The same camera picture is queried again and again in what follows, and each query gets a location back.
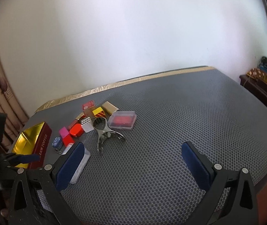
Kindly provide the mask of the blue patterned keychain case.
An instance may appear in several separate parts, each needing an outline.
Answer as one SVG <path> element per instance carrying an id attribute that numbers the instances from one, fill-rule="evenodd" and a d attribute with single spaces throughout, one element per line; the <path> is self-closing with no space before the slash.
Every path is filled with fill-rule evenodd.
<path id="1" fill-rule="evenodd" d="M 62 139 L 61 137 L 55 137 L 55 139 L 52 142 L 52 147 L 55 149 L 61 149 L 62 148 Z"/>

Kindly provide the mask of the red rectangular box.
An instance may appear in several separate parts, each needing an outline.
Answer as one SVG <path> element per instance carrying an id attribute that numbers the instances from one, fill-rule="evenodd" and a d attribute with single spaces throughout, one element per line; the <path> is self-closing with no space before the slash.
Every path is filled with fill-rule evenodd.
<path id="1" fill-rule="evenodd" d="M 74 140 L 71 135 L 67 135 L 62 139 L 62 142 L 65 147 L 67 147 L 69 144 L 74 144 Z"/>

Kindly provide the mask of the clear plastic card case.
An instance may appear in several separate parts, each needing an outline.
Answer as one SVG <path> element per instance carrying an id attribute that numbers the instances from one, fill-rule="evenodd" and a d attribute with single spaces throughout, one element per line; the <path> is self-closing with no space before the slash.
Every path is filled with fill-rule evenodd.
<path id="1" fill-rule="evenodd" d="M 90 152 L 82 142 L 69 144 L 62 152 L 63 157 L 66 155 L 68 157 L 57 173 L 57 182 L 62 186 L 75 184 L 90 158 Z"/>

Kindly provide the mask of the red rounded case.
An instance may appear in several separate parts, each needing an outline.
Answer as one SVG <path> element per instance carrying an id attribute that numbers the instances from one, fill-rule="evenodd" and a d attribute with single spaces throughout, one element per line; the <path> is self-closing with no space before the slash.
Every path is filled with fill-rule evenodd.
<path id="1" fill-rule="evenodd" d="M 71 136 L 78 138 L 80 137 L 83 133 L 84 130 L 82 128 L 82 125 L 80 123 L 76 123 L 70 130 L 69 133 Z"/>

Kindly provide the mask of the black white zigzag cube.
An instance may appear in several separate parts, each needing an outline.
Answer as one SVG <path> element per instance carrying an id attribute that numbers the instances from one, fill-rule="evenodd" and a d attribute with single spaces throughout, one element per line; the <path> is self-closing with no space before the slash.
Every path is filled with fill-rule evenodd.
<path id="1" fill-rule="evenodd" d="M 85 133 L 88 133 L 94 130 L 93 121 L 91 120 L 90 117 L 82 119 L 80 124 Z"/>

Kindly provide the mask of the red barcode cube box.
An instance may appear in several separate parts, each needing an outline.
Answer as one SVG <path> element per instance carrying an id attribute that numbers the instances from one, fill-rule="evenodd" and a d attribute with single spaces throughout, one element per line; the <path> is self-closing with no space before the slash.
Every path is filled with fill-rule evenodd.
<path id="1" fill-rule="evenodd" d="M 95 103 L 93 100 L 90 100 L 84 104 L 82 104 L 82 109 L 83 111 L 87 110 L 87 109 L 95 109 Z"/>

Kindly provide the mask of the metal clamp tool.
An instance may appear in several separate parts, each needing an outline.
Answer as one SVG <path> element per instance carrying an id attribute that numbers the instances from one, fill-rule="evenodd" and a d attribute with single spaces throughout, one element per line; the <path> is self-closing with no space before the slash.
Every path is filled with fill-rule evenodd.
<path id="1" fill-rule="evenodd" d="M 125 137 L 108 127 L 107 119 L 104 117 L 98 117 L 93 120 L 93 127 L 98 133 L 97 150 L 102 153 L 103 146 L 107 139 L 111 137 L 117 137 L 121 141 L 125 141 Z"/>

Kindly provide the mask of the yellow red striped box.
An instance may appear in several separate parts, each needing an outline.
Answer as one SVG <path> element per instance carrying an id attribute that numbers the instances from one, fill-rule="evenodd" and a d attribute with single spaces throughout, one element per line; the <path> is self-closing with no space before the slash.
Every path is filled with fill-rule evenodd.
<path id="1" fill-rule="evenodd" d="M 96 118 L 99 118 L 99 117 L 106 118 L 106 113 L 104 112 L 102 107 L 98 107 L 98 108 L 92 110 L 92 113 L 93 113 L 94 117 L 96 117 Z"/>

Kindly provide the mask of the gold rectangular box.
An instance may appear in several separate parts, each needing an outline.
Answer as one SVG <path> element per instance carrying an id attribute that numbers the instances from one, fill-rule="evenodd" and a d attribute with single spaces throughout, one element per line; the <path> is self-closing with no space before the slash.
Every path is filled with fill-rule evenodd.
<path id="1" fill-rule="evenodd" d="M 119 111 L 119 108 L 117 108 L 116 106 L 114 106 L 112 103 L 106 101 L 102 104 L 101 106 L 104 111 L 106 111 L 109 115 L 112 115 L 113 113 Z"/>

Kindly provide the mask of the clear case red insert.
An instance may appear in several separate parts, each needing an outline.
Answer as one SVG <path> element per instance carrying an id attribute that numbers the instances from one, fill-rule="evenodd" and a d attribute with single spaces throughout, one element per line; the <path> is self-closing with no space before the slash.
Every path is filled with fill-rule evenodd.
<path id="1" fill-rule="evenodd" d="M 137 115 L 134 111 L 116 111 L 109 120 L 109 128 L 131 130 L 136 121 Z"/>

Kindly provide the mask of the pink rectangular box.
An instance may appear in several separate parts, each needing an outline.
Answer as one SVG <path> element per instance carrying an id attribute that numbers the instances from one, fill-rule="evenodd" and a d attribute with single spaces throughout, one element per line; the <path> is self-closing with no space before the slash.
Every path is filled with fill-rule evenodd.
<path id="1" fill-rule="evenodd" d="M 69 135 L 69 131 L 66 127 L 63 127 L 59 130 L 59 135 L 62 139 Z"/>

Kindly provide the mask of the red gold tin box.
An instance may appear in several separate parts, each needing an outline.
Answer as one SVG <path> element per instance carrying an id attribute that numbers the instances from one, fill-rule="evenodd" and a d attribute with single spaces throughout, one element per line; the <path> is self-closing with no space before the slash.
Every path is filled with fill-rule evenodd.
<path id="1" fill-rule="evenodd" d="M 35 154 L 39 156 L 39 160 L 32 163 L 21 163 L 16 168 L 36 169 L 42 167 L 51 133 L 52 130 L 46 122 L 41 122 L 22 131 L 12 148 L 12 153 L 18 155 Z"/>

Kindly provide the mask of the grey honeycomb table mat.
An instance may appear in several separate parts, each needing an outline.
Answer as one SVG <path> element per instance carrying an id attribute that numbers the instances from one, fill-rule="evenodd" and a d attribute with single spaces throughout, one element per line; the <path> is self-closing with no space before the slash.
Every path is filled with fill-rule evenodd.
<path id="1" fill-rule="evenodd" d="M 212 163 L 247 168 L 256 189 L 267 182 L 267 108 L 217 69 L 98 90 L 34 113 L 27 127 L 46 122 L 57 137 L 88 101 L 137 117 L 133 129 L 122 131 L 125 140 L 107 140 L 102 152 L 96 131 L 80 137 L 91 157 L 62 196 L 84 224 L 185 222 L 204 195 L 181 156 L 185 141 Z"/>

